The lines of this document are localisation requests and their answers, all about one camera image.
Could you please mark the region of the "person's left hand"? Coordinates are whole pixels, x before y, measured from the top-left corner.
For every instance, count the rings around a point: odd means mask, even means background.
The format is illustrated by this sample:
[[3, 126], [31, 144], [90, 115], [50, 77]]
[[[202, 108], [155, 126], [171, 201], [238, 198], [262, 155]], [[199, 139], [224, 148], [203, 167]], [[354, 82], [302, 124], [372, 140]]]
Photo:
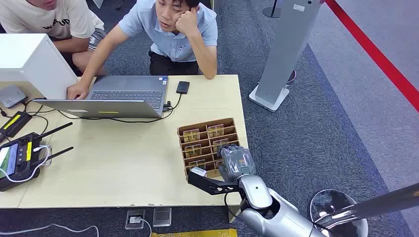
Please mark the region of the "person's left hand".
[[175, 24], [176, 30], [183, 33], [186, 37], [197, 35], [199, 33], [197, 19], [198, 10], [198, 7], [193, 7], [182, 13]]

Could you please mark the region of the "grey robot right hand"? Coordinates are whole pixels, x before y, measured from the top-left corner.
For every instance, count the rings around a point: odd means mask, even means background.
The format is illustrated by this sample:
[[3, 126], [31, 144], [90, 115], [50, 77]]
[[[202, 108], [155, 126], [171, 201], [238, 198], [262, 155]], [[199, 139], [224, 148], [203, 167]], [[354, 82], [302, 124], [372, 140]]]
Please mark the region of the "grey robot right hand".
[[226, 182], [235, 182], [245, 175], [256, 175], [256, 166], [249, 149], [236, 144], [218, 147], [222, 159], [219, 172]]

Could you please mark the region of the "person's right hand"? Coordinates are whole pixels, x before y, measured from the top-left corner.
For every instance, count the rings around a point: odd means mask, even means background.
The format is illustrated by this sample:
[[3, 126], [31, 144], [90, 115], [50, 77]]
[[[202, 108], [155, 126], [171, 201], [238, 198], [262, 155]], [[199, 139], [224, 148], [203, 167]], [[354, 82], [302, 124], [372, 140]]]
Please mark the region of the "person's right hand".
[[87, 97], [89, 93], [89, 85], [84, 82], [77, 82], [67, 87], [68, 100], [82, 100]]

